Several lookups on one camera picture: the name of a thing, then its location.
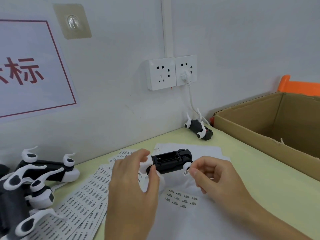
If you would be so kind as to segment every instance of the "electrical socket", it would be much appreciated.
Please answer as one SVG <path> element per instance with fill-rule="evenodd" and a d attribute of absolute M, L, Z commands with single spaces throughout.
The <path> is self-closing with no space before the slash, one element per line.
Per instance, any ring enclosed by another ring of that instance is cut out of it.
<path fill-rule="evenodd" d="M 183 81 L 181 77 L 181 75 L 184 74 L 185 71 L 190 72 L 191 74 L 190 80 L 192 83 L 198 80 L 197 55 L 177 57 L 175 60 L 176 60 L 177 86 L 182 86 L 186 84 L 186 81 Z"/>
<path fill-rule="evenodd" d="M 176 86 L 176 66 L 174 58 L 146 61 L 148 89 L 155 91 Z"/>

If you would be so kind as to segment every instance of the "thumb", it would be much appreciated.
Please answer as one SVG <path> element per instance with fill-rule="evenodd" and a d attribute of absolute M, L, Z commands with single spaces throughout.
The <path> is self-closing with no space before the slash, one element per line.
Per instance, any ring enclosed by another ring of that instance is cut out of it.
<path fill-rule="evenodd" d="M 194 178 L 195 182 L 204 189 L 211 197 L 214 197 L 215 192 L 217 191 L 217 183 L 213 182 L 205 174 L 199 171 L 196 168 L 190 168 L 189 172 Z"/>
<path fill-rule="evenodd" d="M 149 185 L 146 191 L 147 196 L 150 197 L 151 200 L 155 200 L 158 198 L 159 183 L 160 178 L 157 174 L 156 166 L 152 165 L 149 172 Z"/>

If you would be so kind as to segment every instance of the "white wall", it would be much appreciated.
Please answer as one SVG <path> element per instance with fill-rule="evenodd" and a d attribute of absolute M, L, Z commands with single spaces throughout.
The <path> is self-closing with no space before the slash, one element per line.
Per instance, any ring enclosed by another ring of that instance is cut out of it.
<path fill-rule="evenodd" d="M 142 62 L 164 58 L 161 0 L 0 0 L 0 13 L 54 24 L 81 106 L 0 124 L 0 159 L 38 145 L 77 162 L 178 129 L 186 88 L 149 91 Z M 84 6 L 92 38 L 65 40 L 52 3 Z M 194 104 L 215 108 L 274 92 L 279 76 L 319 81 L 319 0 L 172 0 L 175 56 L 198 55 Z"/>

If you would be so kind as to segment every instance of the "table surface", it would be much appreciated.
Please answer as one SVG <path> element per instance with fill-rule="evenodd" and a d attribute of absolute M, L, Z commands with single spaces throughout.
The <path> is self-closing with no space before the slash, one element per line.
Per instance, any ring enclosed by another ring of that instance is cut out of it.
<path fill-rule="evenodd" d="M 257 202 L 309 237 L 320 239 L 320 182 L 222 131 L 212 127 L 210 129 L 213 130 L 213 137 L 209 141 L 199 140 L 189 129 L 181 128 L 128 148 L 145 148 L 152 152 L 157 143 L 221 147 L 223 155 L 231 158 L 232 164 Z M 55 204 L 119 151 L 77 165 L 81 172 L 79 179 L 55 192 Z M 100 226 L 94 239 L 104 239 L 104 225 Z"/>

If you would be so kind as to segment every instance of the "sign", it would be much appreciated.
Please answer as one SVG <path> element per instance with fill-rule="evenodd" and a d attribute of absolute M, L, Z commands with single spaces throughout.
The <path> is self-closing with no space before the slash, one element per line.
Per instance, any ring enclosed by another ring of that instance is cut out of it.
<path fill-rule="evenodd" d="M 77 105 L 48 21 L 0 19 L 0 33 L 0 122 Z"/>

